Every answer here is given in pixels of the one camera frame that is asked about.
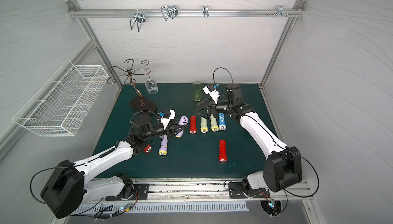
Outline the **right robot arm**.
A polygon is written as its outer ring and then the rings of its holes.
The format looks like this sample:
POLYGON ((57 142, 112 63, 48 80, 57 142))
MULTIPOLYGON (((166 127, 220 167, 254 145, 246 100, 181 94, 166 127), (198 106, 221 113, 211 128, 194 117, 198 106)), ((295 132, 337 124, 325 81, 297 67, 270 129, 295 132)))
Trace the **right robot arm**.
POLYGON ((260 189, 287 193, 288 187, 303 180, 302 161, 305 158, 296 147, 288 147, 282 142, 260 119, 255 109, 244 102, 240 85, 228 84, 225 100, 220 100, 217 84, 211 83, 203 91, 208 98, 198 103, 194 113, 210 121, 221 113, 233 117, 251 135, 266 158, 262 171, 243 178, 243 197, 254 198, 260 189))

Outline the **purple flashlight row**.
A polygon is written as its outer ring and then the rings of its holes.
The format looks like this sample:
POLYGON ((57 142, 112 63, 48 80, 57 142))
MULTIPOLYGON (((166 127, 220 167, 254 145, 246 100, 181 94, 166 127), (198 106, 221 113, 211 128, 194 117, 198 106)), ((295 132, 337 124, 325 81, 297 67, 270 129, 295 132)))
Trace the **purple flashlight row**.
POLYGON ((181 138, 184 133, 184 129, 188 125, 188 118, 187 116, 182 116, 178 122, 179 127, 175 130, 175 137, 181 138))
POLYGON ((163 135, 162 136, 162 140, 161 140, 160 149, 159 149, 159 152, 158 152, 160 156, 166 156, 167 155, 167 146, 168 146, 167 135, 163 135))

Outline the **blue flashlight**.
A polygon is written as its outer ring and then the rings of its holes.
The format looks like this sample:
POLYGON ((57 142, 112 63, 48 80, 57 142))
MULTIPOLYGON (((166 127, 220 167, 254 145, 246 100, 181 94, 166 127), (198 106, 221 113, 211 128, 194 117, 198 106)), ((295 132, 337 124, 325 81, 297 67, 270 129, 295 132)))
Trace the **blue flashlight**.
POLYGON ((219 119, 219 124, 218 128, 220 131, 225 131, 227 129, 226 123, 225 123, 225 114, 219 113, 218 114, 218 119, 219 119))

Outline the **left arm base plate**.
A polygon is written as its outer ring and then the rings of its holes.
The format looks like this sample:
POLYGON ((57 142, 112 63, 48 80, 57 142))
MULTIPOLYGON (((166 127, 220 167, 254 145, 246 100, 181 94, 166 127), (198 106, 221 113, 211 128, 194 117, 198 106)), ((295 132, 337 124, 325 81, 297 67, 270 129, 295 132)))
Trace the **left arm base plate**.
POLYGON ((149 190, 149 184, 133 184, 123 187, 121 192, 115 196, 107 196, 106 201, 132 201, 146 200, 149 190))

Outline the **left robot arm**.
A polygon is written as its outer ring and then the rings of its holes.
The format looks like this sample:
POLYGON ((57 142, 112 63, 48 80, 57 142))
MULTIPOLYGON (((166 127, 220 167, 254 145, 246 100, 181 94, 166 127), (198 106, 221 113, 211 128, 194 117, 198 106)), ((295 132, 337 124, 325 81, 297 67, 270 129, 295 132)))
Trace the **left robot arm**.
POLYGON ((123 173, 106 180, 95 178, 139 153, 148 153, 150 140, 154 137, 163 141, 171 137, 180 138, 188 125, 188 118, 176 119, 172 109, 156 113, 156 124, 151 122, 152 114, 148 110, 136 112, 128 135, 114 146, 88 158, 76 162, 65 160, 52 167, 53 172, 40 193, 41 203, 61 219, 92 200, 106 197, 128 200, 135 197, 133 181, 123 173))

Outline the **red flashlight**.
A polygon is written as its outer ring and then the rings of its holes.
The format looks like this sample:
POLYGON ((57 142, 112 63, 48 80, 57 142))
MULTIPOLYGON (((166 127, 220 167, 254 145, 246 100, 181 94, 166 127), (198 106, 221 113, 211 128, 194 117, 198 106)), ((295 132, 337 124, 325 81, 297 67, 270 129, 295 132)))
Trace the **red flashlight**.
POLYGON ((143 149, 143 151, 144 151, 145 153, 150 153, 151 150, 152 150, 152 146, 151 146, 151 145, 147 145, 147 146, 143 149))
POLYGON ((190 117, 190 129, 189 129, 189 133, 190 134, 196 134, 197 133, 197 126, 196 126, 196 116, 192 115, 190 117))
POLYGON ((220 140, 219 161, 220 162, 226 162, 227 161, 226 141, 225 140, 220 140))

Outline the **pale green flashlight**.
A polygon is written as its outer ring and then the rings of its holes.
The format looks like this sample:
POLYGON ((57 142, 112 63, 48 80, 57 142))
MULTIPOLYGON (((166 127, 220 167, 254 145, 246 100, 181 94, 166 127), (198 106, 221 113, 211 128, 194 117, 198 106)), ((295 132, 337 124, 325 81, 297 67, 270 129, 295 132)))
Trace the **pale green flashlight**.
POLYGON ((208 132, 207 119, 204 118, 204 117, 201 117, 200 131, 201 131, 201 133, 207 133, 208 132))
POLYGON ((211 130, 212 130, 212 132, 219 131, 219 126, 217 124, 217 118, 213 114, 210 116, 210 122, 211 122, 211 130))

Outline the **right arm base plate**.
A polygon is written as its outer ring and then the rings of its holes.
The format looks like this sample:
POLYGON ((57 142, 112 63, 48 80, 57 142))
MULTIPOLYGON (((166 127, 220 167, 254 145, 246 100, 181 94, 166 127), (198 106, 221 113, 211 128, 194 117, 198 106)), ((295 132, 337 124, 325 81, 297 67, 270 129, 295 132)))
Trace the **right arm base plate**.
POLYGON ((271 197, 268 188, 253 189, 246 182, 229 182, 227 188, 231 199, 269 199, 271 197))

